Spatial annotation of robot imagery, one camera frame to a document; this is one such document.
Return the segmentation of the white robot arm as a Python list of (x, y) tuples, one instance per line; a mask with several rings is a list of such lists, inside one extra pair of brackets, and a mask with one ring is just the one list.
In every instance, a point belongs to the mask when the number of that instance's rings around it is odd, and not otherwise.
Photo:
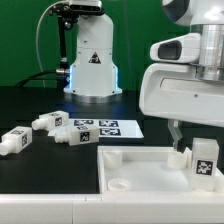
[(160, 0), (166, 16), (190, 32), (155, 43), (139, 107), (166, 118), (174, 148), (185, 150), (179, 124), (224, 127), (224, 0)]

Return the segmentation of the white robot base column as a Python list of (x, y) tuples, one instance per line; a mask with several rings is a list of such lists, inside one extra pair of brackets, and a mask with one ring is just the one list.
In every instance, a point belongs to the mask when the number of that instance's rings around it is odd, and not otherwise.
[(70, 66), (69, 84), (64, 88), (67, 98), (106, 103), (122, 93), (118, 68), (112, 59), (113, 28), (106, 14), (79, 17), (76, 59)]

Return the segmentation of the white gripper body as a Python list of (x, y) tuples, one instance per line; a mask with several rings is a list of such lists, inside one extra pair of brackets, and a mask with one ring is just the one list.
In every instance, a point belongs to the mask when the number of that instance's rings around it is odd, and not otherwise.
[(201, 81), (196, 67), (154, 63), (143, 76), (139, 107), (144, 115), (224, 127), (224, 83)]

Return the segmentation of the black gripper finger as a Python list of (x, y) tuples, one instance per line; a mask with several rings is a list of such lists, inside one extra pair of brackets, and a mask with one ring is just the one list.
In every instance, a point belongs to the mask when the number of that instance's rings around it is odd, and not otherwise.
[(183, 136), (179, 128), (180, 122), (178, 120), (169, 119), (168, 129), (173, 138), (173, 147), (176, 151), (182, 151)]

